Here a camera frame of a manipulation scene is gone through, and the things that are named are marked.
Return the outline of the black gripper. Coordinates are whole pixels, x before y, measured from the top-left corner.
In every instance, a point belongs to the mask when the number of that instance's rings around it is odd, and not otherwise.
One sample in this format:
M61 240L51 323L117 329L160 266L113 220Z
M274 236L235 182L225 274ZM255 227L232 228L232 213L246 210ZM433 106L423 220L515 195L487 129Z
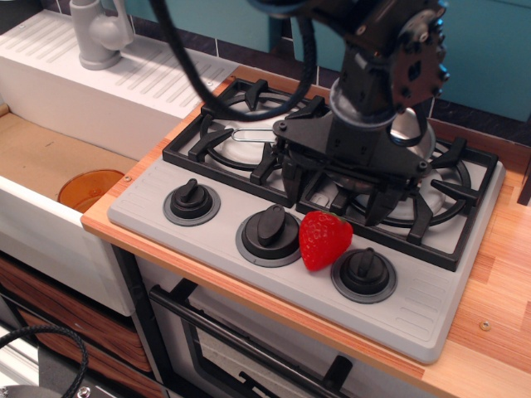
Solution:
M304 190L307 172L332 172L347 180L378 185L366 206L365 225L384 221L407 196L406 185L431 172L431 151L414 148L428 138L427 121L412 111L396 114L377 124L349 123L333 112L311 119L288 119L273 124L282 153L282 181L286 196L296 204Z

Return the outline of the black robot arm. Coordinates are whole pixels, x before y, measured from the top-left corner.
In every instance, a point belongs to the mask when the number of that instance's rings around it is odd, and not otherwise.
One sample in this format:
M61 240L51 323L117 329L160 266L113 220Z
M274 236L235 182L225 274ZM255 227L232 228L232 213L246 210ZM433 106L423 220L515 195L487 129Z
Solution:
M429 173L414 152L427 121L422 104L446 81L441 33L444 6L438 1L257 1L272 17L296 17L304 58L314 61L313 22L343 38L339 78L329 95L329 112L318 119L290 119L274 125L287 158L285 185L296 167L319 167L345 190L371 188L365 222L381 223Z

